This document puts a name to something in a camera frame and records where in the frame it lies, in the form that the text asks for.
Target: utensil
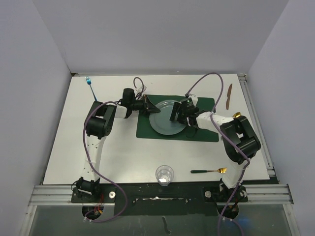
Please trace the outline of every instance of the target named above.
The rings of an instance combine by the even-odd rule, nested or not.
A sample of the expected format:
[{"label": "utensil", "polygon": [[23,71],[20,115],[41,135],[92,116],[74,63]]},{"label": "utensil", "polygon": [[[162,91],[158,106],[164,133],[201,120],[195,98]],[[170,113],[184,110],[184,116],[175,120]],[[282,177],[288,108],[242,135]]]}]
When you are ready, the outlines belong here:
[{"label": "utensil", "polygon": [[232,85],[233,84],[230,84],[230,87],[228,87],[228,90],[227,90],[227,100],[226,100],[226,109],[228,110],[229,109],[229,106],[230,106],[230,98],[231,98],[231,92],[232,92]]},{"label": "utensil", "polygon": [[226,170],[227,170],[227,168],[219,168],[219,169],[217,169],[216,171],[192,170],[192,171],[190,171],[190,173],[192,173],[192,174],[197,174],[197,173],[207,173],[207,172],[218,172],[218,173],[220,173],[220,174],[223,174],[223,173],[226,172]]}]

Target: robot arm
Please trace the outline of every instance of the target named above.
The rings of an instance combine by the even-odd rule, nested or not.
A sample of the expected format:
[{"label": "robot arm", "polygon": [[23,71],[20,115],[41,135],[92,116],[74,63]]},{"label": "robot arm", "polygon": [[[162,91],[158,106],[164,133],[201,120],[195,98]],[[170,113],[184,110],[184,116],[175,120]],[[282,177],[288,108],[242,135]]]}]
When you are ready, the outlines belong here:
[{"label": "robot arm", "polygon": [[[170,120],[176,120],[197,129],[218,132],[211,121],[211,112],[199,111],[196,107],[197,102],[198,99],[193,96],[182,100],[180,103],[175,103]],[[213,113],[212,118],[223,134],[236,144],[248,158],[253,158],[256,152],[260,150],[260,141],[245,116],[223,117]],[[231,189],[239,181],[247,162],[227,140],[223,139],[223,143],[229,162],[222,181],[228,189]]]},{"label": "robot arm", "polygon": [[[112,130],[114,118],[128,118],[132,111],[142,111],[147,114],[160,112],[146,95],[143,95],[142,100],[137,100],[134,90],[131,88],[124,89],[120,103],[120,105],[103,105],[87,123],[87,149],[91,163],[98,172],[103,145]],[[88,117],[101,104],[101,102],[95,101],[91,106]],[[85,158],[81,177],[76,181],[76,187],[81,197],[89,200],[96,199],[100,192],[99,181],[100,177],[91,168],[88,159]]]}]

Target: clear glass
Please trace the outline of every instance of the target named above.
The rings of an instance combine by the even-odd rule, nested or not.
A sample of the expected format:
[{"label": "clear glass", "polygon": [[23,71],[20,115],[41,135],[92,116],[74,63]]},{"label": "clear glass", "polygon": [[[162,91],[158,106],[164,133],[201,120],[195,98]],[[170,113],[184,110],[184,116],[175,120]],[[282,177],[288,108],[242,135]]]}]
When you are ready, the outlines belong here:
[{"label": "clear glass", "polygon": [[160,185],[167,186],[174,178],[174,171],[169,166],[160,166],[157,168],[156,178]]},{"label": "clear glass", "polygon": [[[292,236],[282,205],[239,205],[236,221],[246,236]],[[114,215],[114,206],[105,206],[99,220]],[[30,236],[217,236],[218,216],[127,215],[105,224],[83,222],[82,206],[38,206]],[[227,220],[221,236],[241,236]]]}]

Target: white table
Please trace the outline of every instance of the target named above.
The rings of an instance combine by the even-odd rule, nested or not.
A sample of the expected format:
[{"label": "white table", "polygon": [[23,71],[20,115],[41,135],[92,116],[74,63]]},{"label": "white table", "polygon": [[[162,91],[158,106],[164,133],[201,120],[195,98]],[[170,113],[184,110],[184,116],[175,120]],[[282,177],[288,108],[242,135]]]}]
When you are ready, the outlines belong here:
[{"label": "white table", "polygon": [[[241,112],[250,122],[237,75],[222,75],[224,91],[217,113],[232,116]],[[124,88],[133,88],[135,76],[90,77],[99,101],[118,101]],[[184,95],[200,75],[140,76],[147,87],[146,94]],[[226,94],[233,83],[230,107],[225,108]],[[211,75],[203,79],[191,93],[215,100],[221,88],[220,79]],[[73,77],[65,101],[56,139],[47,167],[44,184],[72,184],[79,179],[84,165],[82,143],[83,122],[94,98],[85,77]],[[223,141],[217,143],[136,138],[138,113],[128,119],[115,119],[107,137],[100,163],[100,172],[117,183],[156,182],[155,171],[160,165],[169,165],[175,172],[174,181],[215,181],[219,173],[191,174],[190,170],[216,170],[225,167],[228,156]],[[269,179],[262,152],[252,159],[244,179]]]}]

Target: purple cable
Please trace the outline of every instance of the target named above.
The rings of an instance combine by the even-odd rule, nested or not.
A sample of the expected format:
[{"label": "purple cable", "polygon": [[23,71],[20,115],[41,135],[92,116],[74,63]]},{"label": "purple cable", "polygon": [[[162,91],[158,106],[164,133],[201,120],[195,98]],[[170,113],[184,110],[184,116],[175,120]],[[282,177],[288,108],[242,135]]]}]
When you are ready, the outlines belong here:
[{"label": "purple cable", "polygon": [[142,81],[142,79],[140,77],[134,77],[133,78],[133,86],[135,87],[135,89],[137,89],[137,86],[136,86],[136,83],[135,83],[136,79],[140,80],[140,82],[142,84],[142,91],[137,93],[137,95],[136,95],[136,99],[139,100],[141,95],[142,95],[142,93],[144,92],[144,83],[143,83],[143,81]]},{"label": "purple cable", "polygon": [[94,223],[103,223],[103,222],[110,221],[110,220],[113,220],[113,219],[117,218],[118,216],[120,216],[120,215],[124,212],[124,210],[126,210],[127,205],[128,205],[128,198],[127,198],[127,194],[125,193],[125,191],[124,191],[118,184],[116,184],[115,182],[113,182],[113,181],[111,181],[110,179],[106,178],[105,176],[101,175],[101,174],[94,168],[94,166],[93,166],[92,163],[91,163],[91,158],[90,158],[90,155],[89,155],[89,152],[88,152],[88,149],[87,149],[87,145],[86,145],[86,142],[85,142],[85,131],[86,131],[86,129],[87,129],[88,121],[91,119],[91,117],[93,116],[93,114],[95,114],[96,111],[97,111],[99,108],[101,108],[102,106],[104,106],[104,105],[106,105],[106,104],[108,104],[108,103],[113,103],[113,104],[117,105],[118,102],[104,102],[104,103],[100,104],[98,107],[96,107],[96,108],[91,112],[91,114],[86,118],[86,120],[85,120],[85,122],[84,122],[84,128],[83,128],[83,146],[84,146],[84,150],[85,150],[85,153],[86,153],[87,158],[88,158],[88,161],[89,161],[89,165],[90,165],[90,167],[92,168],[92,170],[93,170],[98,176],[100,176],[100,177],[103,178],[104,180],[106,180],[106,181],[110,182],[111,184],[113,184],[114,186],[116,186],[116,187],[123,193],[126,202],[125,202],[124,208],[123,208],[120,212],[118,212],[116,215],[114,215],[114,216],[112,216],[112,217],[110,217],[110,218],[108,218],[108,219],[105,219],[105,220],[99,220],[99,221],[93,220],[92,222],[94,222]]},{"label": "purple cable", "polygon": [[88,218],[88,214],[90,214],[90,213],[92,213],[92,212],[94,212],[94,211],[95,211],[94,209],[88,211],[87,213],[85,213],[84,217]]},{"label": "purple cable", "polygon": [[[211,72],[211,73],[205,74],[205,75],[202,76],[199,80],[197,80],[196,83],[194,83],[194,85],[188,90],[188,92],[187,92],[185,95],[187,96],[187,95],[191,92],[191,90],[192,90],[203,78],[207,77],[208,75],[218,75],[219,78],[220,78],[220,80],[221,80],[221,91],[220,91],[220,94],[219,94],[219,96],[218,96],[218,99],[217,99],[216,103],[214,104],[214,106],[213,106],[213,108],[212,108],[212,110],[211,110],[210,120],[211,120],[212,124],[214,125],[214,127],[217,129],[217,131],[222,135],[222,137],[224,137],[224,139],[226,139],[226,140],[244,157],[244,159],[247,161],[247,164],[244,166],[243,171],[242,171],[242,173],[241,173],[241,176],[240,176],[239,180],[237,181],[236,186],[235,186],[235,188],[234,188],[234,190],[233,190],[233,192],[232,192],[230,198],[227,200],[227,202],[226,202],[226,204],[225,204],[225,206],[224,206],[224,208],[223,208],[223,210],[221,211],[221,214],[220,214],[220,216],[219,216],[217,231],[218,231],[218,236],[220,236],[220,225],[221,225],[222,216],[223,216],[223,214],[224,214],[224,212],[225,212],[225,210],[226,210],[228,204],[229,204],[230,201],[232,200],[234,194],[236,193],[237,188],[238,188],[238,185],[240,184],[240,182],[241,182],[241,180],[242,180],[242,178],[243,178],[243,176],[244,176],[245,169],[246,169],[246,167],[250,164],[251,161],[250,161],[249,158],[239,149],[238,146],[236,146],[225,134],[223,134],[223,132],[220,130],[220,128],[217,126],[217,124],[216,124],[215,121],[213,120],[213,117],[212,117],[213,114],[214,114],[213,112],[214,112],[214,110],[215,110],[215,108],[216,108],[216,106],[217,106],[217,104],[218,104],[218,102],[219,102],[219,100],[220,100],[220,98],[221,98],[221,96],[222,96],[222,93],[223,93],[223,78],[222,78],[222,76],[221,76],[220,74],[216,73],[216,72]],[[236,221],[233,220],[233,222],[240,228],[241,233],[242,233],[242,236],[244,236],[244,232],[243,232],[241,226],[240,226],[238,223],[236,223]]]}]

